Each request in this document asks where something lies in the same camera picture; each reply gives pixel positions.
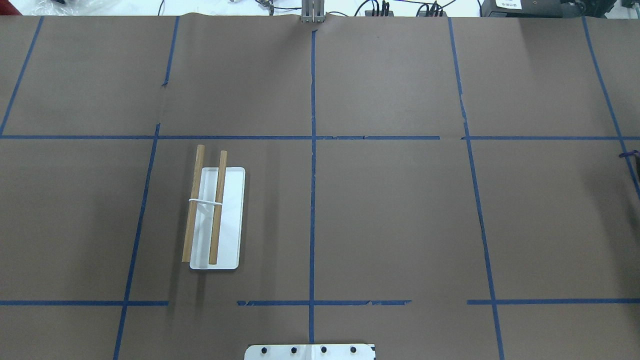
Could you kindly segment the purple towel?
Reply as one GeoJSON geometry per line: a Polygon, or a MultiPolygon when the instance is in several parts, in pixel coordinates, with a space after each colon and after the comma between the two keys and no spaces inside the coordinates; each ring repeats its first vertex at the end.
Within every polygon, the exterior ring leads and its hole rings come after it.
{"type": "Polygon", "coordinates": [[[640,151],[634,149],[634,150],[629,151],[629,152],[620,153],[618,155],[618,157],[619,158],[635,157],[637,159],[640,159],[640,151]]]}

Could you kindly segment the shorter wooden rack rod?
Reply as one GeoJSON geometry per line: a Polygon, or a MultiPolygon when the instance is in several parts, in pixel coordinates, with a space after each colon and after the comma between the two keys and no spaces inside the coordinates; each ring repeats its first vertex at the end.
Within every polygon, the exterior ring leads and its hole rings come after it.
{"type": "MultiPolygon", "coordinates": [[[[216,178],[216,187],[215,187],[215,198],[214,202],[223,203],[224,200],[224,190],[226,186],[226,170],[227,170],[227,158],[228,152],[226,150],[221,150],[219,155],[219,164],[216,178]]],[[[212,230],[210,237],[210,249],[209,249],[209,257],[208,264],[216,265],[218,262],[218,247],[220,242],[220,231],[221,231],[221,222],[222,222],[222,212],[223,205],[215,205],[214,213],[212,218],[212,230]]]]}

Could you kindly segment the taller wooden rack rod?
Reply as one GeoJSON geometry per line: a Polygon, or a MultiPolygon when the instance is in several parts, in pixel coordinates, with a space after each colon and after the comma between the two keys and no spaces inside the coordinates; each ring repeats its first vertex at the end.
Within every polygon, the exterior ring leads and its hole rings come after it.
{"type": "Polygon", "coordinates": [[[195,161],[192,177],[192,185],[190,187],[190,198],[188,200],[189,207],[186,218],[185,235],[183,239],[182,262],[189,263],[191,260],[192,248],[195,234],[195,221],[197,216],[198,196],[201,189],[202,169],[205,161],[205,145],[197,145],[195,152],[195,161]]]}

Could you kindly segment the white rack centre bracket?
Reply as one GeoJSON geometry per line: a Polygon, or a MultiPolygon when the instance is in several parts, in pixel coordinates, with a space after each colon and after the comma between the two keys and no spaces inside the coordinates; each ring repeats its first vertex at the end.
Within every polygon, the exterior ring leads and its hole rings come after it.
{"type": "Polygon", "coordinates": [[[204,200],[204,199],[198,199],[198,198],[190,198],[189,202],[190,203],[204,204],[204,205],[211,205],[211,206],[214,206],[214,207],[223,205],[221,202],[213,202],[213,201],[204,200]]]}

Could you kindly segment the aluminium frame post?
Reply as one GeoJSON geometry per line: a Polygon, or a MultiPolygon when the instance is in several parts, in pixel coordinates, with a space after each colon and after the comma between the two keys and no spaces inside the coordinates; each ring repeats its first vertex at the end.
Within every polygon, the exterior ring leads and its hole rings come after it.
{"type": "Polygon", "coordinates": [[[324,0],[302,0],[301,1],[301,22],[302,23],[324,23],[326,19],[324,0]]]}

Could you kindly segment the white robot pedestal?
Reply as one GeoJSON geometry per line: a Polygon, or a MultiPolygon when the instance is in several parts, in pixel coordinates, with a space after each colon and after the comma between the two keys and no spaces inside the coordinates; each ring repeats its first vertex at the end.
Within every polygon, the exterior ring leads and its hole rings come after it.
{"type": "Polygon", "coordinates": [[[247,347],[245,360],[375,360],[373,344],[256,344],[247,347]]]}

